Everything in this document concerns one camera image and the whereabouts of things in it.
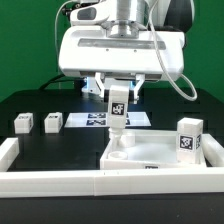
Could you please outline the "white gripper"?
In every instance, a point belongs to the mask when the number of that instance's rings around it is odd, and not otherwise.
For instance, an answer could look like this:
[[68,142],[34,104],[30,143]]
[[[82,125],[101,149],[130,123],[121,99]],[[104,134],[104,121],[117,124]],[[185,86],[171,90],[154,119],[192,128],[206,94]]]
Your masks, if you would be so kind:
[[146,81],[165,81],[151,31],[140,31],[137,39],[109,38],[100,26],[74,26],[63,37],[59,67],[66,76],[95,75],[100,98],[107,102],[101,73],[108,78],[134,80],[129,90],[129,102],[136,104],[139,91]]

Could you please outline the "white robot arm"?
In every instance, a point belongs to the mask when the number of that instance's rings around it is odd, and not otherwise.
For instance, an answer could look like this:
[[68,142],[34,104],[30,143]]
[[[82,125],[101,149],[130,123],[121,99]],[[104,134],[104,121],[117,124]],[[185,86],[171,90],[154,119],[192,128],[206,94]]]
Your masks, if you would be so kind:
[[148,81],[172,86],[183,77],[185,33],[194,20],[193,0],[79,0],[65,8],[70,27],[58,66],[85,78],[86,90],[106,100],[138,100]]

